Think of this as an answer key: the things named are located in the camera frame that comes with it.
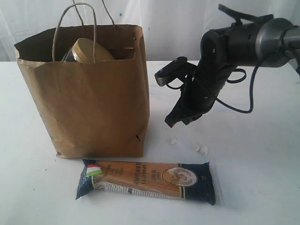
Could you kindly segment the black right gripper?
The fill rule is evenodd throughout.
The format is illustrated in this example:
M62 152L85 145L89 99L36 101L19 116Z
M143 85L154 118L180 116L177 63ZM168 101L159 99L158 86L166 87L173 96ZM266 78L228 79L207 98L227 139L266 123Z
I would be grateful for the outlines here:
M180 98L165 122L173 127L178 122L188 125L213 107L227 78L236 68L227 59L229 30L211 29L201 39L201 59L189 72Z

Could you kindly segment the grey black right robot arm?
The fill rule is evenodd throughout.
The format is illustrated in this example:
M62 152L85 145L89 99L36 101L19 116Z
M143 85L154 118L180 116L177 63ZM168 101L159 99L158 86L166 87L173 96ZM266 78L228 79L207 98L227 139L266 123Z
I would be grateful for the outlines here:
M159 86L174 79L182 82L180 98L165 122L189 124L206 114L218 101L218 94L233 72L244 66L279 68L291 59L300 59L300 28L284 18L267 22L233 23L211 29L201 39L201 58L197 65L179 57L155 75Z

